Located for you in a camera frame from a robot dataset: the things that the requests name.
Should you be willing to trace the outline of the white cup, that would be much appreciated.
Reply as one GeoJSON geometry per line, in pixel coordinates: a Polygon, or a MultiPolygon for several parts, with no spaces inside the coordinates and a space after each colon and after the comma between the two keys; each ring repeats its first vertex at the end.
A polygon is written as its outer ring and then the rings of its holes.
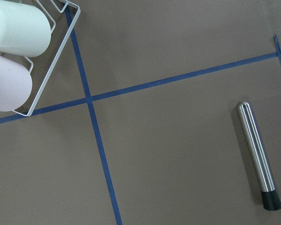
{"type": "Polygon", "coordinates": [[[51,27],[35,6],[0,0],[0,52],[37,57],[51,41],[51,27]]]}

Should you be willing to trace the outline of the steel muddler black tip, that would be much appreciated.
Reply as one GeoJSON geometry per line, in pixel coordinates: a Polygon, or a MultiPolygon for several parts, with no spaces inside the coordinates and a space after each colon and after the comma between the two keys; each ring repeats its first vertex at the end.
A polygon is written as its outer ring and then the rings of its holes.
{"type": "Polygon", "coordinates": [[[268,211],[280,210],[281,201],[275,187],[274,178],[267,160],[253,110],[250,104],[244,101],[237,105],[237,111],[259,182],[263,208],[268,211]]]}

